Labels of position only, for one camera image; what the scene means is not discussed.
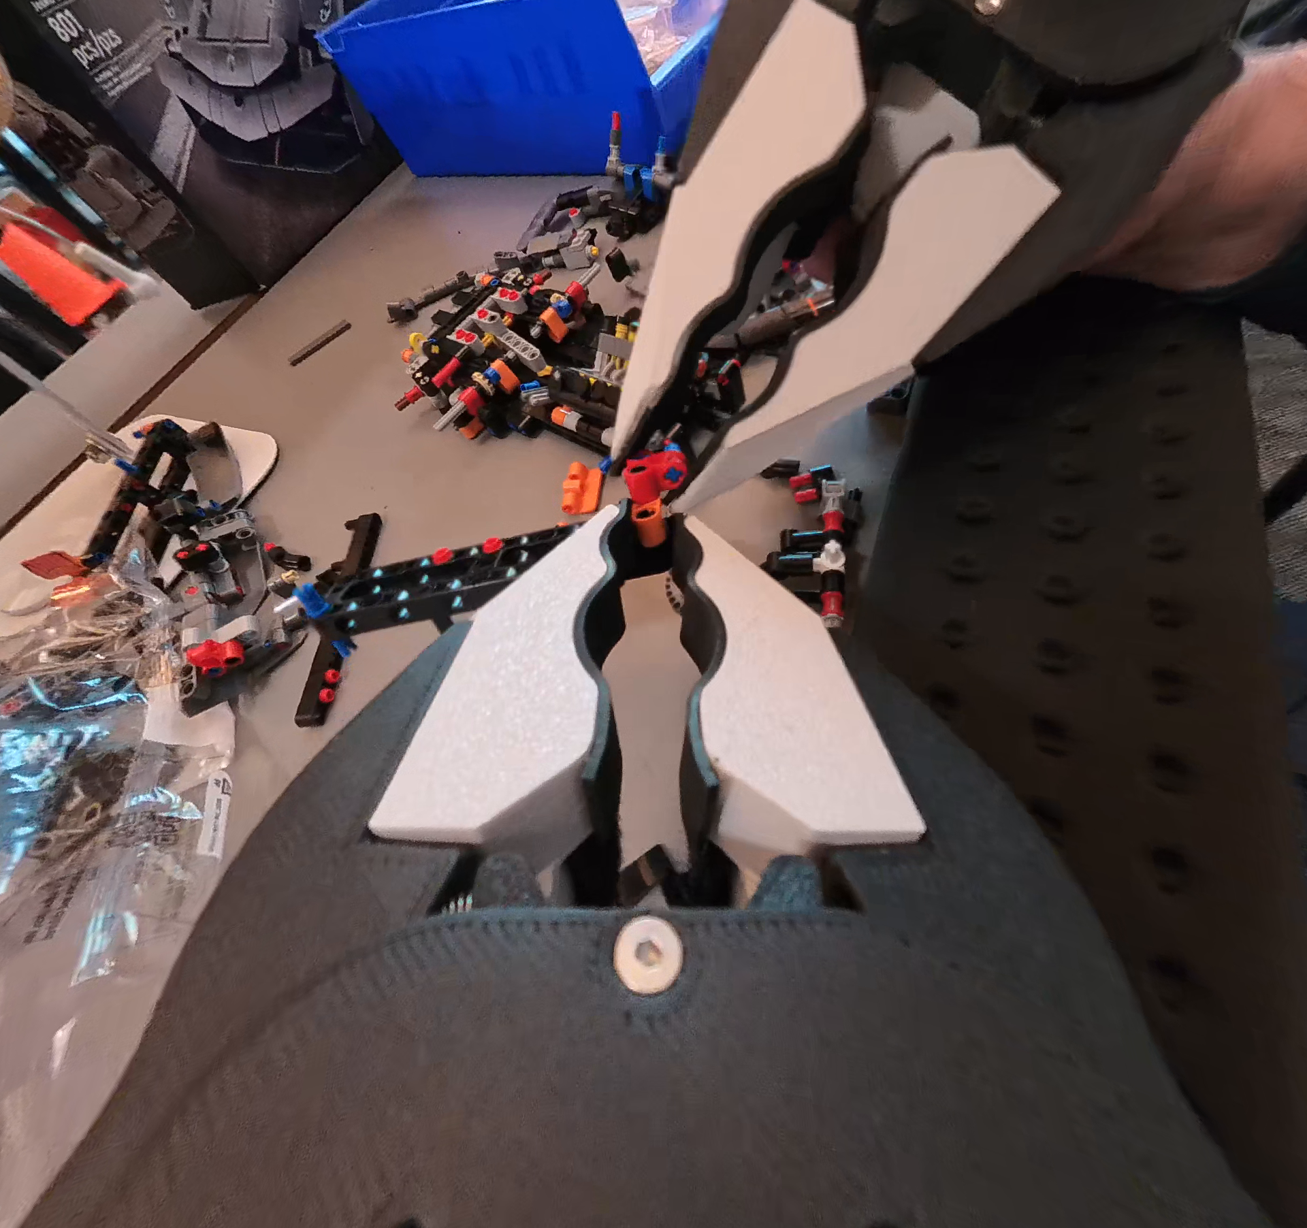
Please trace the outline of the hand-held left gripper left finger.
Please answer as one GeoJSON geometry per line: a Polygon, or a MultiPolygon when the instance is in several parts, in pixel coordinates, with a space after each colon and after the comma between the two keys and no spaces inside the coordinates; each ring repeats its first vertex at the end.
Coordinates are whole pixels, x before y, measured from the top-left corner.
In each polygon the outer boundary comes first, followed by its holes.
{"type": "Polygon", "coordinates": [[[620,755],[601,666],[625,629],[608,505],[479,608],[367,820],[379,840],[561,864],[616,899],[620,755]]]}

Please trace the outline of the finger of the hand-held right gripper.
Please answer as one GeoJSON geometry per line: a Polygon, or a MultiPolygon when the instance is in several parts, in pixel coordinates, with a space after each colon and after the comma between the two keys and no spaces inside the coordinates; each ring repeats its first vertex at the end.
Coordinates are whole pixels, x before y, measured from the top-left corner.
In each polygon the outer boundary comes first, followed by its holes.
{"type": "Polygon", "coordinates": [[[858,34],[821,0],[792,0],[667,201],[612,431],[629,457],[667,418],[694,353],[736,321],[809,186],[848,150],[867,107],[858,34]]]}
{"type": "Polygon", "coordinates": [[[886,193],[869,278],[794,338],[775,389],[700,455],[674,512],[806,447],[906,375],[1059,195],[1014,144],[980,145],[974,111],[906,65],[885,76],[869,155],[886,193]]]}

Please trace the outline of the black lego rail with pins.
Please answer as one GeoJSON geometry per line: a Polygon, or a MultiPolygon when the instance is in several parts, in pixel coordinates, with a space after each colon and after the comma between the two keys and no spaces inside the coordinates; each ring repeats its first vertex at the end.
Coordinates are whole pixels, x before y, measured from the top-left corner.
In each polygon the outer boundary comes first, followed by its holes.
{"type": "Polygon", "coordinates": [[[517,242],[527,249],[544,234],[560,234],[565,227],[584,227],[601,222],[616,242],[644,234],[664,216],[664,205],[674,182],[667,165],[666,140],[659,137],[650,164],[627,162],[622,155],[622,114],[612,110],[608,161],[596,184],[562,191],[547,199],[527,223],[517,242]]]}

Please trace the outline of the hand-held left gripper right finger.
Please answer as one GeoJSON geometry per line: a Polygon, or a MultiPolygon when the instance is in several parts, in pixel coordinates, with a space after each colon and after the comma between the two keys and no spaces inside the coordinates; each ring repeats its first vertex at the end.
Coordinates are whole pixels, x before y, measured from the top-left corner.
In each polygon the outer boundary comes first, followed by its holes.
{"type": "Polygon", "coordinates": [[[687,697],[676,904],[728,904],[780,858],[917,844],[923,813],[816,614],[701,519],[674,532],[687,697]]]}

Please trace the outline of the dark lego axle with connector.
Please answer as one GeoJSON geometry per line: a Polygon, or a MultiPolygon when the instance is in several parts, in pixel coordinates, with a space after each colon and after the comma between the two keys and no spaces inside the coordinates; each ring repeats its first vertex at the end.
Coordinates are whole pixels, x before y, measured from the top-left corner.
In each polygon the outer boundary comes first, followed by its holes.
{"type": "Polygon", "coordinates": [[[425,307],[432,307],[438,301],[468,288],[473,284],[473,277],[468,271],[458,271],[437,285],[428,287],[415,295],[407,295],[386,304],[386,318],[390,324],[407,324],[418,318],[425,307]]]}

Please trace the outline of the blue plastic bin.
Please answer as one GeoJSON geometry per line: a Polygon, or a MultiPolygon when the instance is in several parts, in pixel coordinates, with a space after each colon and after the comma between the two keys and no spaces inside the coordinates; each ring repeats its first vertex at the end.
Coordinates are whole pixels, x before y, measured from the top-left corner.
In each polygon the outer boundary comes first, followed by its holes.
{"type": "Polygon", "coordinates": [[[615,0],[366,0],[318,42],[417,175],[596,174],[684,141],[718,14],[650,73],[615,0]]]}

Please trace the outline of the person's right hand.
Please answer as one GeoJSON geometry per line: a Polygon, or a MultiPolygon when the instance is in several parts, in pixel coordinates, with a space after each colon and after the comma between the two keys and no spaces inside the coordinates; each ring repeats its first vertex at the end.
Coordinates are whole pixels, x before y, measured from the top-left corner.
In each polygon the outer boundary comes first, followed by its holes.
{"type": "Polygon", "coordinates": [[[1161,288],[1233,285],[1305,223],[1305,43],[1244,56],[1159,181],[1082,270],[1161,288]]]}

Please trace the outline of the red lego connector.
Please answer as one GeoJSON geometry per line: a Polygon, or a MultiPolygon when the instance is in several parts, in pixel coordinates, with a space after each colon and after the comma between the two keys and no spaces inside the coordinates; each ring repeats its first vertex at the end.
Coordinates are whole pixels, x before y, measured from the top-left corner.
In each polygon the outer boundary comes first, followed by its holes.
{"type": "Polygon", "coordinates": [[[635,506],[661,500],[663,495],[680,486],[688,471],[684,452],[674,441],[667,441],[657,451],[646,451],[627,459],[623,482],[629,500],[635,506]]]}

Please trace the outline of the black lego frame beam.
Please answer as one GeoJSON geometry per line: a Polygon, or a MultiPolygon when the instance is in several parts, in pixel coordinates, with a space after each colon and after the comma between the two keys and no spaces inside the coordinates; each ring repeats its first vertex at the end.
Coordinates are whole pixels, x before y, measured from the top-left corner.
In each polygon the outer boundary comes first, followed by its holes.
{"type": "Polygon", "coordinates": [[[302,583],[292,602],[330,642],[421,621],[448,629],[470,615],[555,550],[578,522],[489,537],[476,546],[441,547],[410,560],[369,566],[335,583],[302,583]]]}

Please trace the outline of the red plastic object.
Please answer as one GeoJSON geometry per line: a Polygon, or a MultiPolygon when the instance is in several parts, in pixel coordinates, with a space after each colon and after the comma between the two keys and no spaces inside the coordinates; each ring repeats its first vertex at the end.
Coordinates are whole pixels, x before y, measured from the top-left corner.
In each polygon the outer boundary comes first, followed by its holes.
{"type": "Polygon", "coordinates": [[[120,281],[62,256],[52,243],[23,225],[2,226],[1,261],[40,304],[72,326],[86,326],[117,307],[125,295],[120,281]]]}

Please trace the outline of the pile of technic parts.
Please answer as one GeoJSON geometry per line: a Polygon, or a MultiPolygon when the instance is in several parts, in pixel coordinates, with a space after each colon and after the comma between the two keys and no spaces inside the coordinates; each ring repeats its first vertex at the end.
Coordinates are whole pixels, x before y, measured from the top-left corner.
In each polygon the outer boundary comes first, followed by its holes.
{"type": "Polygon", "coordinates": [[[608,278],[636,298],[639,261],[586,240],[496,264],[400,324],[410,328],[407,387],[394,410],[427,408],[438,431],[470,441],[550,434],[608,458],[642,309],[605,308],[595,284],[608,278]]]}

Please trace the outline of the black perforated board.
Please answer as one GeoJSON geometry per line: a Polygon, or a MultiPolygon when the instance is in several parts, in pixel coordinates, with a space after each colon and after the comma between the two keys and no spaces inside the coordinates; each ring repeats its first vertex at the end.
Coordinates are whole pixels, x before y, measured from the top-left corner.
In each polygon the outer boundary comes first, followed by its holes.
{"type": "Polygon", "coordinates": [[[1025,805],[1304,1225],[1304,824],[1236,318],[1074,278],[917,379],[858,628],[1025,805]]]}

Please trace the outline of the dark lego set box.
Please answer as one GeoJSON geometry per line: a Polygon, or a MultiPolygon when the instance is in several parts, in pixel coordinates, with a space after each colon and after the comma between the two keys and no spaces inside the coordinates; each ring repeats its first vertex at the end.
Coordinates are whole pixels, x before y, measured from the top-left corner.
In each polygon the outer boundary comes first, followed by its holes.
{"type": "Polygon", "coordinates": [[[2,0],[2,52],[87,133],[81,202],[203,305],[277,281],[400,168],[325,46],[366,1],[2,0]]]}

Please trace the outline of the pile of flat clear bags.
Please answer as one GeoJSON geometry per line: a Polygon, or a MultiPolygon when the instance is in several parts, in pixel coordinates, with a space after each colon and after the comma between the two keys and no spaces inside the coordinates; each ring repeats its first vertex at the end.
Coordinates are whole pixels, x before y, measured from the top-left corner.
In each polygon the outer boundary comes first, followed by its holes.
{"type": "Polygon", "coordinates": [[[138,544],[2,636],[2,957],[125,974],[199,914],[236,713],[188,715],[179,616],[138,544]]]}

